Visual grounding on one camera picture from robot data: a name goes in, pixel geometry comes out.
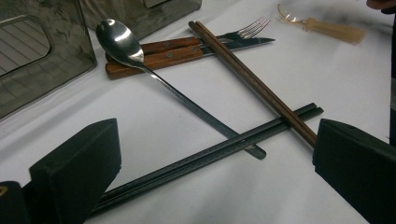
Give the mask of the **long-handled metal spoon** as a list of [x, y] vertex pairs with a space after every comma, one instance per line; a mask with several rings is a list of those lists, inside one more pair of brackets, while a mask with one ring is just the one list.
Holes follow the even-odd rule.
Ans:
[[160, 82], [170, 91], [191, 112], [225, 137], [233, 138], [238, 135], [236, 131], [213, 117], [154, 71], [147, 68], [144, 65], [145, 55], [140, 43], [132, 31], [122, 22], [111, 19], [100, 21], [96, 26], [95, 33], [102, 48], [115, 61], [148, 73], [153, 79]]

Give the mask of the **wooden-handled knife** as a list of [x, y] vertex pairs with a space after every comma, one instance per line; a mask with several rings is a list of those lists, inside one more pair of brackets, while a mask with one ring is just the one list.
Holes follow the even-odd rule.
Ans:
[[[235, 40], [225, 43], [229, 50], [239, 50], [256, 47], [273, 42], [273, 38], [250, 38]], [[153, 53], [145, 57], [145, 66], [151, 70], [158, 70], [165, 67], [175, 66], [182, 63], [188, 63], [200, 60], [205, 56], [213, 55], [214, 51], [206, 46], [192, 46], [181, 49], [171, 49], [166, 52]], [[130, 77], [138, 74], [144, 74], [144, 71], [130, 67], [114, 60], [110, 60], [105, 66], [106, 74], [110, 79], [119, 79]]]

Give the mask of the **wooden-handled fork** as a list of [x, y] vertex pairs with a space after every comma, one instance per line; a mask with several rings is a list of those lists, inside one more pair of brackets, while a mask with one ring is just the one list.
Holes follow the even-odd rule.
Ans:
[[[271, 38], [259, 37], [259, 34], [270, 24], [270, 20], [265, 17], [260, 17], [250, 25], [235, 32], [230, 32], [224, 35], [218, 35], [217, 39], [223, 44], [229, 43], [248, 43], [252, 40], [271, 41]], [[195, 36], [188, 36], [177, 39], [164, 40], [159, 42], [152, 42], [142, 45], [142, 50], [146, 55], [165, 52], [172, 49], [181, 49], [185, 47], [201, 47], [204, 42], [201, 38]]]

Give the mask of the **grey transparent plastic bin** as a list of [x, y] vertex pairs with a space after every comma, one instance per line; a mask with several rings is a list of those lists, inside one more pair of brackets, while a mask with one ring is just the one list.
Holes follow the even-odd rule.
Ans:
[[78, 0], [0, 0], [0, 119], [95, 66]]
[[203, 0], [79, 0], [86, 25], [113, 19], [143, 38], [197, 11]]

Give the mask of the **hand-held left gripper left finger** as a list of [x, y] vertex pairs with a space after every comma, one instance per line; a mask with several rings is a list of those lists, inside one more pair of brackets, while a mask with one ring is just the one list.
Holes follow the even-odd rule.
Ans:
[[82, 224], [121, 168], [115, 119], [95, 122], [30, 167], [48, 224]]

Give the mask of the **white table cloth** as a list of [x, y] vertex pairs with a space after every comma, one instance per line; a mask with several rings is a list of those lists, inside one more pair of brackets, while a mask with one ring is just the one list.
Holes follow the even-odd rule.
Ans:
[[[281, 4], [300, 19], [314, 18], [366, 32], [357, 44], [307, 32], [284, 21]], [[193, 14], [211, 32], [238, 30], [267, 17], [274, 41], [238, 52], [284, 103], [320, 106], [323, 117], [389, 139], [390, 51], [393, 19], [365, 0], [204, 0]], [[0, 181], [26, 183], [30, 167], [96, 121], [119, 124], [122, 185], [214, 146], [221, 135], [152, 77], [111, 80], [105, 54], [97, 66], [0, 122]], [[221, 59], [163, 69], [160, 74], [237, 132], [275, 117]], [[265, 140], [263, 160], [238, 152], [155, 189], [87, 224], [367, 224], [315, 171], [311, 147], [293, 131]]]

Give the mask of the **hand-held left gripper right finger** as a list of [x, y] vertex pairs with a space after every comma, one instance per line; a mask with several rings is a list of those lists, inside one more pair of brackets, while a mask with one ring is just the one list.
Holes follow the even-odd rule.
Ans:
[[370, 224], [396, 224], [396, 147], [351, 125], [323, 119], [313, 164]]

